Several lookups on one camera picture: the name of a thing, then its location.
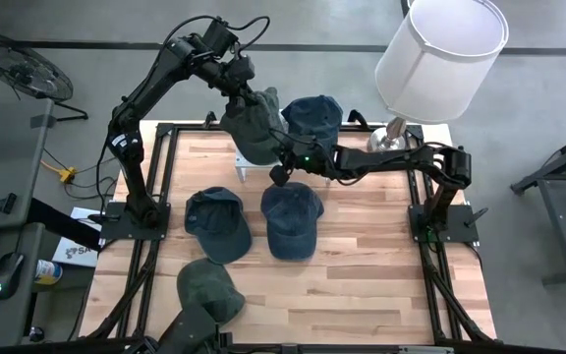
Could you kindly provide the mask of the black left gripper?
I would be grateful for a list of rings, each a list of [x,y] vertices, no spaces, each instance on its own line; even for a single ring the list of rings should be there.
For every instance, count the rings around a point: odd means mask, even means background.
[[[238,54],[228,62],[214,57],[212,64],[214,77],[211,86],[230,97],[228,117],[241,114],[245,110],[245,102],[248,106],[259,104],[258,95],[249,86],[249,81],[255,77],[255,65],[249,56]]]

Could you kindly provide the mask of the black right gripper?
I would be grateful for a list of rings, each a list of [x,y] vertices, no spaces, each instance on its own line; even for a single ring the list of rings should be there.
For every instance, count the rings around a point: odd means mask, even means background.
[[[318,143],[301,144],[294,143],[291,147],[279,144],[273,148],[275,153],[289,153],[278,155],[278,164],[285,166],[292,162],[294,169],[301,169],[309,174],[319,175],[325,178],[336,178],[337,170],[334,165],[334,152]]]

